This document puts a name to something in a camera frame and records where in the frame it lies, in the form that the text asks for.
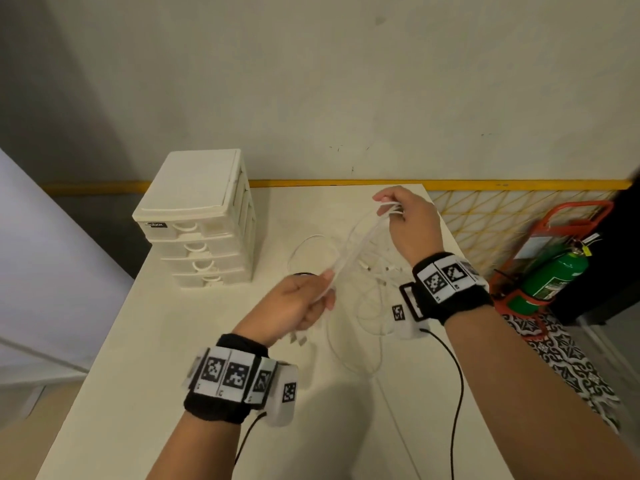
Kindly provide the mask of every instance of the yellow stripe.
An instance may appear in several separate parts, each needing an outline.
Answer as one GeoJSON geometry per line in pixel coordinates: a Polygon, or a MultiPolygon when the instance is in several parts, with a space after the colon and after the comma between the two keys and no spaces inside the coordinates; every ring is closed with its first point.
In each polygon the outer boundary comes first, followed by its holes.
{"type": "MultiPolygon", "coordinates": [[[[52,197],[109,194],[139,194],[151,182],[94,182],[85,184],[44,184],[43,190],[52,197]]],[[[251,180],[253,188],[315,187],[320,185],[405,185],[422,184],[431,191],[491,191],[491,190],[625,190],[628,180],[251,180]]]]}

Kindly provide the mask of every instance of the red handle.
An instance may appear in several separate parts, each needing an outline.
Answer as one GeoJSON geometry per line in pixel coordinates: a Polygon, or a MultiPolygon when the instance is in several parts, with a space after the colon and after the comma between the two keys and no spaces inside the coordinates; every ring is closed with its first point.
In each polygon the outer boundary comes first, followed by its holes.
{"type": "Polygon", "coordinates": [[[549,210],[539,223],[540,227],[550,227],[549,220],[554,214],[560,212],[562,209],[570,207],[602,207],[602,212],[598,216],[590,221],[593,227],[596,227],[609,213],[613,210],[613,202],[610,200],[587,200],[584,202],[566,202],[556,205],[553,209],[549,210]]]}

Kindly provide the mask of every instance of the red metal frame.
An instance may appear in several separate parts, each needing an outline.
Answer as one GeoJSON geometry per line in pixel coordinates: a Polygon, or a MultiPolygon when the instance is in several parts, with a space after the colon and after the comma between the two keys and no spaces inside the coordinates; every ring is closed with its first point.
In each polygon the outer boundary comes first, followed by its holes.
{"type": "MultiPolygon", "coordinates": [[[[603,220],[609,213],[613,210],[613,202],[610,200],[588,200],[584,202],[567,202],[562,203],[560,205],[556,205],[553,209],[549,210],[546,215],[538,222],[536,222],[530,229],[529,233],[522,240],[520,245],[517,247],[515,252],[505,261],[505,263],[500,266],[497,272],[494,272],[491,279],[489,280],[489,286],[491,289],[491,293],[493,295],[499,292],[498,284],[500,280],[500,273],[505,273],[507,270],[511,268],[513,264],[515,256],[520,252],[524,243],[526,243],[530,237],[572,237],[574,239],[583,239],[588,234],[592,233],[598,224],[600,224],[601,220],[603,220]],[[563,226],[552,226],[550,224],[551,218],[560,212],[563,209],[568,209],[572,207],[602,207],[602,211],[599,212],[594,219],[576,219],[571,221],[567,225],[563,226]]],[[[525,340],[544,340],[548,336],[548,329],[545,323],[539,316],[539,312],[536,312],[532,316],[520,315],[512,311],[510,308],[506,306],[506,304],[516,298],[517,296],[524,298],[528,302],[533,305],[538,305],[540,307],[547,306],[551,301],[540,301],[529,295],[523,293],[523,291],[516,289],[511,291],[505,297],[498,299],[495,301],[495,309],[498,313],[501,314],[509,314],[516,315],[519,318],[535,320],[538,327],[540,327],[541,333],[537,335],[532,335],[530,337],[523,337],[525,340]]]]}

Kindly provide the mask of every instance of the yellow wire mesh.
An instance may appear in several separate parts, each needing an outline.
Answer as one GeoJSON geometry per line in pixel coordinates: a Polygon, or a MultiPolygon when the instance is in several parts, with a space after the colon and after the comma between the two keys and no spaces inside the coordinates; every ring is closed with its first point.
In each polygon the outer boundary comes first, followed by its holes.
{"type": "MultiPolygon", "coordinates": [[[[489,277],[514,251],[533,222],[558,204],[610,200],[615,191],[437,191],[429,192],[465,256],[489,277]]],[[[590,218],[595,207],[564,210],[552,224],[590,218]]]]}

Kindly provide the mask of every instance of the person's left hand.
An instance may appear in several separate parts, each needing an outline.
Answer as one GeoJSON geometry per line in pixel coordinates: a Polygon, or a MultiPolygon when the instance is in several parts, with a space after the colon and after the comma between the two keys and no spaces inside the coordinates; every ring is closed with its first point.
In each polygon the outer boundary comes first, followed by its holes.
{"type": "Polygon", "coordinates": [[[325,308],[333,309],[333,290],[314,302],[332,277],[330,269],[319,276],[287,276],[236,325],[233,333],[271,347],[291,331],[308,329],[325,308]]]}

